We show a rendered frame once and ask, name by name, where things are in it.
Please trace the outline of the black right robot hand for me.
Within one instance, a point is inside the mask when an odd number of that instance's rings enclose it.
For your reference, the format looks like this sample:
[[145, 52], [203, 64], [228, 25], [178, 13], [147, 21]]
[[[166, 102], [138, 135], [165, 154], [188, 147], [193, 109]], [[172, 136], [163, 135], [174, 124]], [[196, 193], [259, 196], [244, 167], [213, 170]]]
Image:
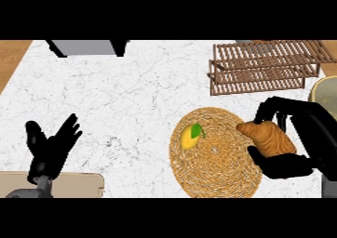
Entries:
[[289, 116], [306, 156], [286, 153], [264, 157], [253, 146], [247, 154], [262, 174], [270, 179], [308, 176], [317, 168], [326, 179], [337, 181], [337, 121], [317, 102], [270, 97], [259, 103], [253, 123], [277, 118], [277, 126], [286, 130]]

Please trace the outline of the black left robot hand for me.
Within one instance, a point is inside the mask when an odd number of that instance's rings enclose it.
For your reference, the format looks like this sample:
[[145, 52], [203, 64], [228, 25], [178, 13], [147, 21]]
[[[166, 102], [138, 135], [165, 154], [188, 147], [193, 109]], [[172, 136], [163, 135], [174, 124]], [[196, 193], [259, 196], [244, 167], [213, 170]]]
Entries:
[[27, 134], [26, 144], [32, 154], [27, 182], [35, 184], [35, 179], [41, 176], [47, 176], [48, 179], [57, 178], [69, 151], [82, 132], [78, 130], [79, 124], [76, 123], [75, 114], [69, 116], [55, 134], [48, 138], [33, 121], [27, 121], [24, 127]]

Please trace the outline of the brown croissant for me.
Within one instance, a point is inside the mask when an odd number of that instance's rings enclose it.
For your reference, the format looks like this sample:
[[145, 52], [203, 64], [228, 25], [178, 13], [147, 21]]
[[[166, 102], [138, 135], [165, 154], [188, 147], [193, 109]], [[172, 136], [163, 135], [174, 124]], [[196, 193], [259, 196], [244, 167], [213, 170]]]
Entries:
[[250, 138], [255, 148], [264, 157], [284, 153], [296, 153], [295, 146], [284, 131], [273, 122], [264, 121], [259, 125], [253, 122], [246, 122], [239, 124], [236, 129]]

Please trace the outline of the brown wooden tiered shelf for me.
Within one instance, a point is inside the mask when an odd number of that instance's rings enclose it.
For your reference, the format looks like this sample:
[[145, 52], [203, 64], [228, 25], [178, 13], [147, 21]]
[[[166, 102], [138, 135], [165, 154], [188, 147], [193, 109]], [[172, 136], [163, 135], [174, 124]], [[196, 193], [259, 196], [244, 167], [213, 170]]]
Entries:
[[212, 46], [208, 61], [209, 95], [298, 89], [335, 63], [320, 40], [270, 40]]

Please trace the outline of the round woven wicker placemat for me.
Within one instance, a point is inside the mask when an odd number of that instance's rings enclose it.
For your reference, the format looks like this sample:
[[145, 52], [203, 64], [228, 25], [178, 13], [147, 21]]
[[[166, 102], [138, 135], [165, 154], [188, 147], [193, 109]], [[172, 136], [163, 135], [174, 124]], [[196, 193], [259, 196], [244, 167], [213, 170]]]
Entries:
[[[241, 119], [221, 108], [193, 110], [179, 120], [169, 137], [169, 166], [182, 191], [190, 197], [250, 197], [261, 183], [262, 172], [247, 155], [250, 139], [236, 130]], [[181, 148], [187, 126], [203, 131], [196, 145]]]

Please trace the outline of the pale yellow bowl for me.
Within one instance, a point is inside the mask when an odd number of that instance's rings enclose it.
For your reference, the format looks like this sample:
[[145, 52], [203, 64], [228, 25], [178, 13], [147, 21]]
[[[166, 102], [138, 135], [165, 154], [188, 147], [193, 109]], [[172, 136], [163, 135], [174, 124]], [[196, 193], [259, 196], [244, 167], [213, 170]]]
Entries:
[[321, 78], [312, 85], [308, 101], [317, 102], [337, 121], [337, 75]]

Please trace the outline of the beige rounded board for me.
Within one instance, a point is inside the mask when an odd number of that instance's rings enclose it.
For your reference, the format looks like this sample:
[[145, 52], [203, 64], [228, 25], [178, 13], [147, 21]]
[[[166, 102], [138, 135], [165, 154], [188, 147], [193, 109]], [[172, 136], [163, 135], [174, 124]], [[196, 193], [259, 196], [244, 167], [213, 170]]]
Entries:
[[[27, 172], [0, 171], [0, 198], [17, 189], [33, 189], [27, 182]], [[63, 172], [51, 183], [51, 195], [54, 198], [101, 198], [104, 191], [104, 179], [94, 173]]]

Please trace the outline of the yellow lemon with green leaf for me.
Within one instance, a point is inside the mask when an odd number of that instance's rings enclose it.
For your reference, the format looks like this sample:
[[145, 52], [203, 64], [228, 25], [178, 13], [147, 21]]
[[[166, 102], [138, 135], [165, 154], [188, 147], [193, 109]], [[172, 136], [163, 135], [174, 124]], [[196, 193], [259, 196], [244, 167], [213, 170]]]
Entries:
[[193, 148], [199, 142], [199, 139], [205, 137], [206, 134], [199, 124], [185, 126], [179, 136], [181, 149], [188, 150]]

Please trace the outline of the grey appliance with black legs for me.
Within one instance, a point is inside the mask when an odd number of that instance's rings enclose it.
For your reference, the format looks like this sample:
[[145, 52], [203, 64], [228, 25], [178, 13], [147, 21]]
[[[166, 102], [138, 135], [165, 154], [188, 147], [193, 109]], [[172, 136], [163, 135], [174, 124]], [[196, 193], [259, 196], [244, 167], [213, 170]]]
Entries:
[[122, 57], [128, 40], [47, 40], [49, 51], [58, 58], [82, 55]]

